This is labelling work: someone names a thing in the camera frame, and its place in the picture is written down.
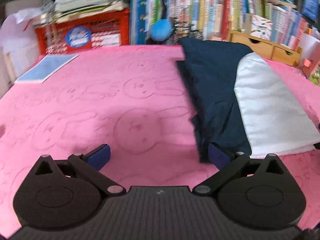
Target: red plastic crate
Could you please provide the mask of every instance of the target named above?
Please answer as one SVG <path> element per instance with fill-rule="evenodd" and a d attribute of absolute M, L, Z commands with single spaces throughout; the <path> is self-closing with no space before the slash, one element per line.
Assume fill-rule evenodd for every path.
<path fill-rule="evenodd" d="M 99 42 L 101 35 L 108 35 L 114 33 L 120 33 L 121 45 L 129 45 L 129 13 L 128 9 L 115 12 L 101 13 L 81 19 L 76 19 L 68 22 L 55 24 L 57 29 L 57 44 L 58 47 L 55 49 L 54 46 L 47 48 L 47 36 L 46 27 L 42 26 L 35 28 L 35 32 L 38 38 L 38 44 L 41 54 L 52 54 L 52 53 L 68 53 L 75 50 L 98 48 L 102 46 Z M 80 48 L 71 48 L 66 44 L 66 34 L 74 27 L 84 26 L 91 31 L 91 42 Z M 55 44 L 55 40 L 52 34 L 52 45 Z"/>

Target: wooden drawer organizer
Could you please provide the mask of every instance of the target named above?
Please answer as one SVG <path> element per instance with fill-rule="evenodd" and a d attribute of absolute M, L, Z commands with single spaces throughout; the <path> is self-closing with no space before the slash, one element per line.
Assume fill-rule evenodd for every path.
<path fill-rule="evenodd" d="M 228 41 L 249 46 L 261 57 L 297 67 L 300 61 L 301 48 L 293 51 L 277 43 L 266 41 L 237 31 L 229 31 Z"/>

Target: round sticker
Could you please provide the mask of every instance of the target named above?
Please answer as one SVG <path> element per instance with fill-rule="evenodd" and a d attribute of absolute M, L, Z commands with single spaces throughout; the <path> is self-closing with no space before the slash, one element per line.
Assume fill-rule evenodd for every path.
<path fill-rule="evenodd" d="M 71 48 L 79 48 L 91 40 L 91 32 L 86 27 L 75 27 L 66 35 L 66 43 Z"/>

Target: navy blue pillow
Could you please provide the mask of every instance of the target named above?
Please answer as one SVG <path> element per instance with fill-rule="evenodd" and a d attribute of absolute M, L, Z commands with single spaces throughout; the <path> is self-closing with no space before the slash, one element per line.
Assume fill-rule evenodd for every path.
<path fill-rule="evenodd" d="M 177 62 L 197 115 L 192 120 L 201 155 L 210 143 L 230 152 L 251 154 L 234 93 L 239 61 L 253 51 L 246 45 L 182 38 L 185 61 Z"/>

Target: pillowcase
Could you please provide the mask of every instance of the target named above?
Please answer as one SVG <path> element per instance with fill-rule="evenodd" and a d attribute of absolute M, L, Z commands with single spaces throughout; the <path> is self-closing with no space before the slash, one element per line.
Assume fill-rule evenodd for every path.
<path fill-rule="evenodd" d="M 313 148 L 320 134 L 270 66 L 244 45 L 182 38 L 177 62 L 197 115 L 192 120 L 201 155 L 210 143 L 264 158 Z"/>

